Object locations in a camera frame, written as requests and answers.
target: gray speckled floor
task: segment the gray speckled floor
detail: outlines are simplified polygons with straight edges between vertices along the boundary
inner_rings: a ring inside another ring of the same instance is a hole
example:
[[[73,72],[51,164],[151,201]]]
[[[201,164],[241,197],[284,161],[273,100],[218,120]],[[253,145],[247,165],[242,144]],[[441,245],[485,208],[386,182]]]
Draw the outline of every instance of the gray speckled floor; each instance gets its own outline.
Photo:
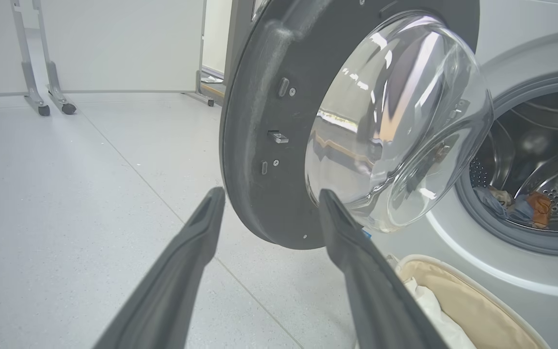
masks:
[[[0,348],[91,347],[203,195],[222,185],[220,108],[178,94],[69,97],[78,112],[51,104],[51,117],[0,97]],[[355,341],[343,276],[326,251],[266,243],[227,203],[188,347]]]

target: laundry basket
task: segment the laundry basket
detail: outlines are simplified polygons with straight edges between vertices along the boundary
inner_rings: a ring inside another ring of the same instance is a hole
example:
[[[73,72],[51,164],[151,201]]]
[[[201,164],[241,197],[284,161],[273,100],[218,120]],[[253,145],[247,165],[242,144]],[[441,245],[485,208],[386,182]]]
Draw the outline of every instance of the laundry basket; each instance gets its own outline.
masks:
[[[412,254],[401,261],[387,256],[400,280],[415,278],[430,289],[441,309],[477,349],[549,349],[538,332],[490,291],[456,268],[429,256]]]

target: laundry in drum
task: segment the laundry in drum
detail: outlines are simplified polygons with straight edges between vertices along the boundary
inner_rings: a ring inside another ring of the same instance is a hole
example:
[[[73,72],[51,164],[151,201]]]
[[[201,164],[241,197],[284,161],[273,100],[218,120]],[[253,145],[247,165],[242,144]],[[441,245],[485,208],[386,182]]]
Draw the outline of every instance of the laundry in drum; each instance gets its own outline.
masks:
[[[501,219],[508,219],[509,213],[507,212],[507,208],[503,206],[496,197],[492,194],[492,192],[488,188],[483,187],[476,187],[473,188],[475,195],[477,195],[479,201],[494,214],[494,216],[501,218]]]
[[[529,196],[521,194],[516,196],[514,203],[507,208],[509,212],[509,220],[526,226],[533,225],[533,206],[529,204],[527,198]]]
[[[532,192],[527,202],[533,208],[533,228],[545,229],[551,218],[551,200],[540,192]]]
[[[512,196],[505,190],[497,190],[493,186],[489,186],[488,190],[503,206],[510,207],[513,204]]]

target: caster wheel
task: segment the caster wheel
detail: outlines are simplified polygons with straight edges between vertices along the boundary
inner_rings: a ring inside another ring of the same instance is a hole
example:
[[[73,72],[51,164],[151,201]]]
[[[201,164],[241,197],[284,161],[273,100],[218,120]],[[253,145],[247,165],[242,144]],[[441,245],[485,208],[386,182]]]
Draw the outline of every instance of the caster wheel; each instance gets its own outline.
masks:
[[[70,103],[66,103],[62,106],[62,112],[64,112],[66,115],[73,115],[76,110],[77,108]]]
[[[38,113],[40,114],[40,116],[49,116],[51,115],[51,108],[49,108],[48,106],[38,107]]]

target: washing machine door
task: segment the washing machine door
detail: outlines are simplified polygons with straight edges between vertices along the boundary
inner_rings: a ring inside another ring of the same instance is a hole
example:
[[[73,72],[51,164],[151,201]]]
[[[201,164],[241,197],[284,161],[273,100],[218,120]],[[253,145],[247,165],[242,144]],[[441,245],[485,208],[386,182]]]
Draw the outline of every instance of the washing machine door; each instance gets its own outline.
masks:
[[[332,189],[370,232],[423,216],[487,135],[479,0],[271,0],[228,84],[220,130],[234,210],[279,245],[324,245]]]

